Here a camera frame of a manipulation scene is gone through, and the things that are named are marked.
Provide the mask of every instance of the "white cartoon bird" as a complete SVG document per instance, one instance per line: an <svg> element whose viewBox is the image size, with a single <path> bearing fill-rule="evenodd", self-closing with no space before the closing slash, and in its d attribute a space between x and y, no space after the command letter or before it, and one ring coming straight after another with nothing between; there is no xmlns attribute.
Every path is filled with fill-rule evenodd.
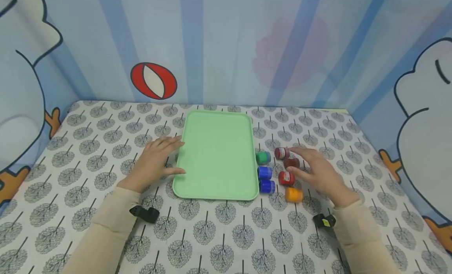
<svg viewBox="0 0 452 274"><path fill-rule="evenodd" d="M397 139L400 160L391 161L384 150L381 158L398 181L396 171L402 168L419 195L446 221L425 217L452 253L452 39L426 48L394 91L407 116Z"/></svg>
<svg viewBox="0 0 452 274"><path fill-rule="evenodd" d="M59 125L59 110L45 111L35 73L36 63L62 41L46 17L44 0L0 0L0 172L13 163L32 164L45 120L52 133Z"/></svg>

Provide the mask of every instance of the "orange bird foot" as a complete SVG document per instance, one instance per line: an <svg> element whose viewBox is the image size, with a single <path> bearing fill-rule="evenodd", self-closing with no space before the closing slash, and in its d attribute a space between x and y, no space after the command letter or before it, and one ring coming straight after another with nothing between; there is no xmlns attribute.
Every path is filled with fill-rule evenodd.
<svg viewBox="0 0 452 274"><path fill-rule="evenodd" d="M0 181L3 183L3 188L0 190L0 202L14 197L20 184L24 181L29 171L30 168L23 167L17 175L9 173L8 170L0 173Z"/></svg>
<svg viewBox="0 0 452 274"><path fill-rule="evenodd" d="M52 138L58 131L60 122L60 108L56 107L52 111L52 116L50 116L47 111L45 111L45 120L50 125L49 138Z"/></svg>
<svg viewBox="0 0 452 274"><path fill-rule="evenodd" d="M446 251L452 254L452 225L441 227L430 220L430 218L424 218L424 220Z"/></svg>
<svg viewBox="0 0 452 274"><path fill-rule="evenodd" d="M391 174L394 176L395 180L400 184L400 177L397 174L397 171L402 168L402 162L400 160L392 161L389 154L384 149L380 149L378 153L380 154L383 163L386 167L388 167Z"/></svg>

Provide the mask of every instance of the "black wrist sensor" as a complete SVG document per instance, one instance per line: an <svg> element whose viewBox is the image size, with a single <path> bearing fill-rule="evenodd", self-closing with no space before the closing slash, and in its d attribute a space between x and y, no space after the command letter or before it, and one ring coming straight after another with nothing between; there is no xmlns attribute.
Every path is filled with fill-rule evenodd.
<svg viewBox="0 0 452 274"><path fill-rule="evenodd" d="M151 207L146 210L143 206L140 205L134 206L129 211L135 217L141 218L144 221L152 224L157 221L160 215L160 212L157 209Z"/></svg>
<svg viewBox="0 0 452 274"><path fill-rule="evenodd" d="M336 224L336 218L332 214L325 216L321 213L315 215L312 220L317 228L330 228Z"/></svg>

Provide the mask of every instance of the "sleeve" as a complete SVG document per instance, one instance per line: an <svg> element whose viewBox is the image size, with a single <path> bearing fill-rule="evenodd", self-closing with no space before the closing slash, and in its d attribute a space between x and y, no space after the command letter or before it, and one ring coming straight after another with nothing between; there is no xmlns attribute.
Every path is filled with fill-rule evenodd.
<svg viewBox="0 0 452 274"><path fill-rule="evenodd" d="M370 210L361 200L333 211L333 227L353 274L400 273L385 245Z"/></svg>
<svg viewBox="0 0 452 274"><path fill-rule="evenodd" d="M116 187L102 202L62 273L115 273L137 219L129 209L138 205L139 198L139 193Z"/></svg>

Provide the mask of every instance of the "patterned tablecloth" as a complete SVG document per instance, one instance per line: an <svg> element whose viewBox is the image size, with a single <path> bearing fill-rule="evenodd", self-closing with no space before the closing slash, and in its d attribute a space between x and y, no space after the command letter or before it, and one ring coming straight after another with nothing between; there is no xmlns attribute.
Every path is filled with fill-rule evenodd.
<svg viewBox="0 0 452 274"><path fill-rule="evenodd" d="M404 273L445 274L452 260L435 239L349 115L303 108L136 104L80 101L39 157L0 222L0 273L58 273L115 183L148 141L181 134L190 110L248 114L256 151L279 146L318 149L372 212ZM166 166L175 165L177 154ZM309 171L306 163L302 168ZM272 161L273 179L283 169ZM313 215L331 203L297 182L302 203L284 188L251 202L178 199L172 177L142 195L160 210L154 225L138 220L119 273L349 273L333 232Z"/></svg>

